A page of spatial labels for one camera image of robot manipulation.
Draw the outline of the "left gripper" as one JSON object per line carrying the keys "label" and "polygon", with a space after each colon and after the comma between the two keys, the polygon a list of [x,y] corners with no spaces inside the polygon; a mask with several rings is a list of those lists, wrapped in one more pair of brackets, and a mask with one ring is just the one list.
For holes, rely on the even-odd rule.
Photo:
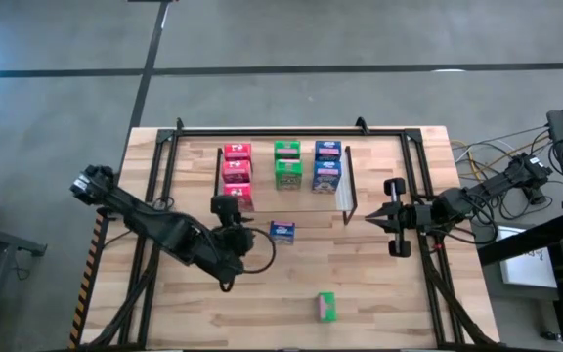
{"label": "left gripper", "polygon": [[242,224],[238,199],[234,196],[215,196],[211,199],[211,212],[221,223],[211,230],[214,238],[236,256],[242,257],[254,246],[254,235]]}

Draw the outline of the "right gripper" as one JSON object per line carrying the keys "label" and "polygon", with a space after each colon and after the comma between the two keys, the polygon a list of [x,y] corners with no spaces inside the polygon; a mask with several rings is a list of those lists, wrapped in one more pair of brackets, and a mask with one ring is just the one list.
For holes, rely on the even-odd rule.
{"label": "right gripper", "polygon": [[[385,233],[393,233],[394,239],[389,242],[389,253],[394,257],[411,256],[411,243],[405,239],[405,230],[427,232],[432,224],[431,206],[423,204],[404,204],[401,195],[406,192],[403,178],[392,178],[384,181],[384,192],[391,198],[377,210],[366,215],[366,221],[380,227]],[[386,220],[376,219],[386,216]]]}

